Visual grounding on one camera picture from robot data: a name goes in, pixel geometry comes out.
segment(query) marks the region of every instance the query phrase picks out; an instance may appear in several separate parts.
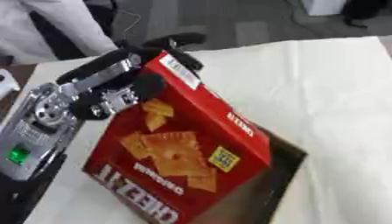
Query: white table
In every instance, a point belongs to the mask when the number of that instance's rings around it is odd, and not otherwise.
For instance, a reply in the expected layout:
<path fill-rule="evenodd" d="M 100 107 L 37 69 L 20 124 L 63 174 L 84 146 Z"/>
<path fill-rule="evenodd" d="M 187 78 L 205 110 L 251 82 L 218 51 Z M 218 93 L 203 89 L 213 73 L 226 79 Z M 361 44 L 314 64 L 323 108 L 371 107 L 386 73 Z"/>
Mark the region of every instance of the white table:
<path fill-rule="evenodd" d="M 391 177 L 366 166 L 376 162 L 389 168 L 392 101 L 385 96 L 392 95 L 392 65 L 377 38 L 290 41 L 194 55 L 205 64 L 200 75 L 212 90 L 250 120 L 310 153 L 272 223 L 391 222 L 392 184 L 383 185 Z M 86 61 L 41 64 L 25 89 Z M 65 166 L 26 223 L 145 223 L 81 172 L 108 123 L 82 128 Z M 366 147 L 358 149 L 359 143 Z M 362 166 L 347 166 L 364 156 Z M 320 170 L 314 161 L 323 159 Z M 371 181 L 368 172 L 374 174 Z"/>

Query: person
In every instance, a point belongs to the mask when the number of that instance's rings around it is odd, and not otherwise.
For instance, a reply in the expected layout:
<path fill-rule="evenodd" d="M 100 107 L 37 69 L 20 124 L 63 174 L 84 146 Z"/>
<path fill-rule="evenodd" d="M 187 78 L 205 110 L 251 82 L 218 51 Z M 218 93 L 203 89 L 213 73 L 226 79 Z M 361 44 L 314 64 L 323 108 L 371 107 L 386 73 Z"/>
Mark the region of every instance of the person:
<path fill-rule="evenodd" d="M 115 50 L 82 0 L 0 0 L 0 53 L 16 64 L 57 60 L 29 16 L 36 11 L 68 36 L 87 56 Z"/>

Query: red box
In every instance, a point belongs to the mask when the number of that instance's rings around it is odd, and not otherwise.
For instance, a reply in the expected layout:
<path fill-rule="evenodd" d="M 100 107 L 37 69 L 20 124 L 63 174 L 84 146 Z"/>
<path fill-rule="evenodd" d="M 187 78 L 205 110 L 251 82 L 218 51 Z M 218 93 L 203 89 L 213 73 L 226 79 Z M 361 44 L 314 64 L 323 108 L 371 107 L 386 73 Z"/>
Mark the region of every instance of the red box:
<path fill-rule="evenodd" d="M 269 166 L 269 139 L 170 54 L 145 72 L 165 91 L 114 118 L 85 172 L 148 221 L 187 223 Z"/>

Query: green light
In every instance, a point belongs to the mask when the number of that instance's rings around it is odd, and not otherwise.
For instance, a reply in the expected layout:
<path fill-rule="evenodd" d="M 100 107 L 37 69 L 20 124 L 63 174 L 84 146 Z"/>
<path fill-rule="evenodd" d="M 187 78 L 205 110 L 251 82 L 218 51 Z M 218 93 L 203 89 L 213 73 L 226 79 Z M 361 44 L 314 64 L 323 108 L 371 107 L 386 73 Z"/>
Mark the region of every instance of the green light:
<path fill-rule="evenodd" d="M 10 151 L 8 159 L 17 165 L 22 165 L 25 163 L 25 160 L 29 154 L 29 150 L 23 148 L 21 145 L 17 145 Z"/>

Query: robotic hand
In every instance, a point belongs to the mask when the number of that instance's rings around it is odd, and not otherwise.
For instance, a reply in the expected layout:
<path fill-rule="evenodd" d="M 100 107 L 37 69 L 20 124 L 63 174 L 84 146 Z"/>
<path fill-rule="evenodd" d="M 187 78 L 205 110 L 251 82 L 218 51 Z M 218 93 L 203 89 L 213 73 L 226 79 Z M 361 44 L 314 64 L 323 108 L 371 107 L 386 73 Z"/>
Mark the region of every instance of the robotic hand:
<path fill-rule="evenodd" d="M 184 33 L 128 46 L 33 89 L 0 133 L 0 224 L 25 221 L 85 121 L 107 119 L 165 88 L 159 74 L 139 75 L 146 63 L 167 51 L 197 72 L 201 63 L 176 47 L 204 40 Z"/>

